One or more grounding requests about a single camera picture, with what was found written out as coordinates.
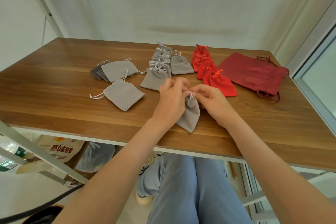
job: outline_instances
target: blue pants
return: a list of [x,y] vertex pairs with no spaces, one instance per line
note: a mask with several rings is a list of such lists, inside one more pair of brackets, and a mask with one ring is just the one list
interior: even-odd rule
[[252,224],[223,161],[165,153],[140,175],[139,196],[155,196],[147,224]]

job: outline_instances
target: wooden stick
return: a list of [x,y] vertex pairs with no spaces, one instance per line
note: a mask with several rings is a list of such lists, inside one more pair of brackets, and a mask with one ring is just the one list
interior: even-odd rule
[[229,164],[230,164],[230,168],[231,168],[231,172],[232,172],[233,178],[235,180],[238,179],[236,168],[235,168],[235,164],[233,162],[231,162],[231,161],[229,161]]

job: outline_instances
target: maroon pouch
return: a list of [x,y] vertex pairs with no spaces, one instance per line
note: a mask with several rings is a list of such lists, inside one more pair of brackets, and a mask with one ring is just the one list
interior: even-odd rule
[[278,96],[277,102],[280,100],[282,78],[289,74],[287,68],[278,67],[271,57],[254,59],[237,52],[220,63],[218,69],[223,69],[221,74],[230,81],[256,91],[260,97]]

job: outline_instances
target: forearm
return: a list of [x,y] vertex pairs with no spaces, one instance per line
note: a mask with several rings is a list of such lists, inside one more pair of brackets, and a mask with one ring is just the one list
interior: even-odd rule
[[278,157],[239,115],[233,114],[225,127],[281,223],[331,223],[336,220],[335,206]]
[[157,122],[149,119],[130,142],[81,189],[54,224],[115,223],[145,160],[166,131],[166,128],[158,128]]

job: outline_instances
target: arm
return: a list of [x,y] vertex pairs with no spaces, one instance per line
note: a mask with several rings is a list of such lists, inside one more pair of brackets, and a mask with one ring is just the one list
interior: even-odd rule
[[236,113],[218,89],[198,85],[190,90],[233,137],[281,223],[336,221],[336,207],[332,202],[278,157]]
[[184,112],[189,82],[167,79],[160,101],[149,119],[129,143],[112,158],[61,211],[53,224],[116,223],[139,172],[161,137]]

